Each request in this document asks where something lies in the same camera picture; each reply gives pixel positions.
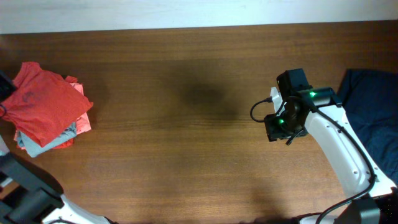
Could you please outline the orange printed t-shirt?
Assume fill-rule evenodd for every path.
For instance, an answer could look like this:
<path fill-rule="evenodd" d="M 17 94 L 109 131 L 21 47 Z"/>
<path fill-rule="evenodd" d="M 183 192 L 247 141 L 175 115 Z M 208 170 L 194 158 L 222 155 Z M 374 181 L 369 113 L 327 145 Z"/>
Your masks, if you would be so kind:
<path fill-rule="evenodd" d="M 13 79 L 17 90 L 1 103 L 1 118 L 41 146 L 61 135 L 93 104 L 61 75 L 24 62 Z"/>

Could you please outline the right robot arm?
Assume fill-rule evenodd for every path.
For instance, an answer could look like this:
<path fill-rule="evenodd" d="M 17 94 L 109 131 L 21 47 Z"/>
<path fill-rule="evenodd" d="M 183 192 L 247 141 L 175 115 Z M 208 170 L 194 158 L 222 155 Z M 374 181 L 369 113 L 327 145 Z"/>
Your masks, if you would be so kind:
<path fill-rule="evenodd" d="M 262 120 L 270 142 L 311 135 L 335 172 L 345 199 L 292 223 L 397 223 L 397 186 L 373 161 L 351 127 L 341 100 L 330 87 L 314 88 L 304 70 L 276 78 L 267 101 L 274 113 Z"/>

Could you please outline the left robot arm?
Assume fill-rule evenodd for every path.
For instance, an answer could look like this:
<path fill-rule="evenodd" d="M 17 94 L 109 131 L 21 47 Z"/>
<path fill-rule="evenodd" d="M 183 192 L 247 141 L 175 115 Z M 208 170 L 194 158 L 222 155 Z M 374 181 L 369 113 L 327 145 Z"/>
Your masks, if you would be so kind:
<path fill-rule="evenodd" d="M 2 86 L 1 118 L 39 147 L 49 147 L 92 104 L 61 75 L 23 63 Z M 111 223 L 68 200 L 48 172 L 4 147 L 1 186 L 18 184 L 1 199 L 1 223 Z"/>

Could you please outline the folded grey shirt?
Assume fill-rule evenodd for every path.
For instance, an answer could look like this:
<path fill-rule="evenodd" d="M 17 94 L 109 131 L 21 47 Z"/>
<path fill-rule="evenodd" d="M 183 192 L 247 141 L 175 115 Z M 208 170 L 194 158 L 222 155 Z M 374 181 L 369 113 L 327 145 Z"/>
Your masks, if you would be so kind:
<path fill-rule="evenodd" d="M 53 147 L 56 144 L 61 144 L 71 138 L 75 138 L 77 136 L 76 134 L 76 124 L 72 123 L 64 132 L 56 137 L 54 140 L 52 140 L 50 143 L 46 144 L 45 146 L 41 146 L 37 144 L 35 141 L 31 140 L 26 134 L 22 133 L 20 131 L 21 139 L 24 141 L 23 146 L 26 147 L 26 152 L 30 157 L 37 157 L 39 154 L 47 152 L 50 149 L 53 149 Z"/>

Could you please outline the folded pink shirt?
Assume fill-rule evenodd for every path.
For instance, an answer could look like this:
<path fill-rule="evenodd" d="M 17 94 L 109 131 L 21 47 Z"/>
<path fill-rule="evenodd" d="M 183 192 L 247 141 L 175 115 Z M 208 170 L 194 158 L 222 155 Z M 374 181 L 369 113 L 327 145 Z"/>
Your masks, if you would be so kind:
<path fill-rule="evenodd" d="M 83 95 L 84 91 L 83 91 L 83 85 L 82 84 L 78 84 L 78 86 L 76 87 L 76 89 L 78 89 L 78 91 Z M 90 131 L 91 130 L 91 124 L 88 118 L 87 113 L 81 115 L 75 122 L 76 124 L 76 134 L 82 134 L 84 132 Z M 26 150 L 26 147 L 23 146 L 24 141 L 21 139 L 20 135 L 20 131 L 17 130 L 15 135 L 14 135 L 14 140 L 17 142 L 17 147 L 23 150 Z"/>

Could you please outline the navy blue garment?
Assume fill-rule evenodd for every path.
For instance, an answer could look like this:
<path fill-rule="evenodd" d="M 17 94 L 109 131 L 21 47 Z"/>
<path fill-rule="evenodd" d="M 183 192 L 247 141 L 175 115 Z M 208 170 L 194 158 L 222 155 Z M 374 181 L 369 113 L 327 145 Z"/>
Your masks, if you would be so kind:
<path fill-rule="evenodd" d="M 338 97 L 374 162 L 397 183 L 397 74 L 349 69 Z"/>

